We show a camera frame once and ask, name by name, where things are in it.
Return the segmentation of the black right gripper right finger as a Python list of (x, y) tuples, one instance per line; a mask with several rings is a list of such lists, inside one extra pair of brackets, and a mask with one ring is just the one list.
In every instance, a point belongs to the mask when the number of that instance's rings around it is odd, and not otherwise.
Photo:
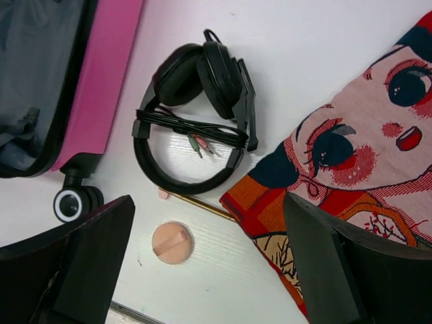
[(372, 234), (294, 193), (283, 214), (309, 323), (431, 322), (431, 251)]

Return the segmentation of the peach round powder puff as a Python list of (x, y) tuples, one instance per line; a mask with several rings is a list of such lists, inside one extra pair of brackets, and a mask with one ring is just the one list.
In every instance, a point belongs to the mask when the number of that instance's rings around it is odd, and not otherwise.
[(186, 261), (194, 249), (190, 230), (182, 223), (170, 221), (161, 224), (152, 236), (155, 256), (168, 265), (179, 265)]

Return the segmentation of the gold pen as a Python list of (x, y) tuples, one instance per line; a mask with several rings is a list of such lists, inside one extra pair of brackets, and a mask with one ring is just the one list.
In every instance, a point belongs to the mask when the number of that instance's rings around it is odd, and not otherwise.
[(226, 220), (229, 220), (229, 221), (232, 221), (232, 222), (236, 222), (236, 220), (234, 219), (234, 217), (232, 217), (228, 212), (226, 212), (226, 211), (224, 211), (222, 209), (219, 209), (217, 207), (214, 207), (213, 205), (210, 205), (210, 204), (208, 204), (208, 203), (206, 203), (204, 201), (201, 201), (201, 200), (199, 200), (197, 198), (194, 198), (193, 196), (184, 196), (184, 195), (176, 194), (176, 193), (173, 193), (173, 192), (170, 192), (170, 191), (166, 191), (166, 192), (169, 193), (169, 197), (170, 196), (176, 197), (176, 198), (178, 198), (178, 199), (180, 199), (180, 200), (182, 200), (182, 201), (184, 201), (184, 202), (186, 202), (186, 203), (188, 203), (190, 205), (193, 205), (193, 206), (198, 207), (198, 208), (200, 208), (202, 210), (208, 211), (208, 212), (210, 212), (210, 213), (212, 213), (212, 214), (214, 214), (214, 215), (216, 215), (218, 217), (222, 217), (222, 218), (224, 218)]

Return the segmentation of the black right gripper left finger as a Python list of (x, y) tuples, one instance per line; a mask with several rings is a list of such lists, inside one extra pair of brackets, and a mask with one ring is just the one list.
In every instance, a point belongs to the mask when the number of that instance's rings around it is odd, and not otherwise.
[(132, 197), (121, 196), (1, 247), (1, 322), (104, 323), (135, 210)]

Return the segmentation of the red anime print cloth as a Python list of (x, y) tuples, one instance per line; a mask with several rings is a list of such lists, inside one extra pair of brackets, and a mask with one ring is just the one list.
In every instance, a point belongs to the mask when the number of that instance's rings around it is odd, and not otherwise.
[(431, 248), (431, 14), (221, 197), (306, 313), (284, 221), (289, 192), (382, 238)]

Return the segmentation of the pink hard-shell suitcase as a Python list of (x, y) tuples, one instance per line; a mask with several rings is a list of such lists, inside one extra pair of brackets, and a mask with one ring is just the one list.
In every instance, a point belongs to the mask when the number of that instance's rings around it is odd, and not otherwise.
[(61, 172), (61, 222), (104, 203), (82, 181), (105, 152), (143, 5), (1, 2), (1, 177)]

